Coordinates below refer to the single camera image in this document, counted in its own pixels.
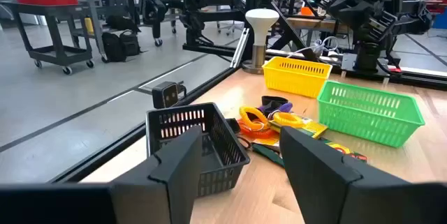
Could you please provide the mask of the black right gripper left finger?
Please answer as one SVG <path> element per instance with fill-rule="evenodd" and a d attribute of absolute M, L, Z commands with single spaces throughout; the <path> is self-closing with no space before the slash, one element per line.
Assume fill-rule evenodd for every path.
<path fill-rule="evenodd" d="M 202 132 L 193 126 L 112 180 L 117 223 L 189 223 L 201 158 Z"/>

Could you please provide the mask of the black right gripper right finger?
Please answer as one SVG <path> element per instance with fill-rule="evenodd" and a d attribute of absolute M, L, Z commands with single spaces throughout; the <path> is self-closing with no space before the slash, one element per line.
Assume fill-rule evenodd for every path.
<path fill-rule="evenodd" d="M 418 223 L 409 182 L 291 127 L 280 149 L 306 223 Z"/>

